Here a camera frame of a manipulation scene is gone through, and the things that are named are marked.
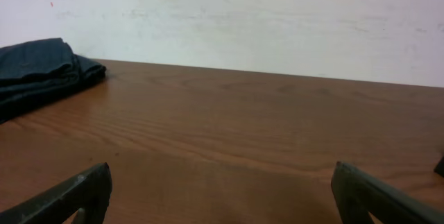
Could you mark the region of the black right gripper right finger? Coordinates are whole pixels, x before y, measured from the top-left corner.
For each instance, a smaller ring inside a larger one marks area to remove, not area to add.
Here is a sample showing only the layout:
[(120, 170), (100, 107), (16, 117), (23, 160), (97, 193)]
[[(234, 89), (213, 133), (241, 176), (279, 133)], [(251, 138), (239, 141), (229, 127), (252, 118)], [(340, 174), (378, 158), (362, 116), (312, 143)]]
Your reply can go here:
[(443, 224), (443, 212), (345, 162), (336, 163), (331, 188), (345, 224), (373, 224), (373, 217), (385, 224)]

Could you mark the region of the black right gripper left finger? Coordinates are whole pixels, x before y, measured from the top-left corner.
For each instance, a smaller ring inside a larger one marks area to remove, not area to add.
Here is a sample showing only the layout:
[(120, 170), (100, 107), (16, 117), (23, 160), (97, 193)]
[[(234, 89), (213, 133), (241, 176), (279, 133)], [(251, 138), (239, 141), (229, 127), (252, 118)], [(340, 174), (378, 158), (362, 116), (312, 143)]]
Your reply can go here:
[(110, 203), (112, 177), (107, 163), (89, 169), (1, 212), (2, 223), (102, 223)]

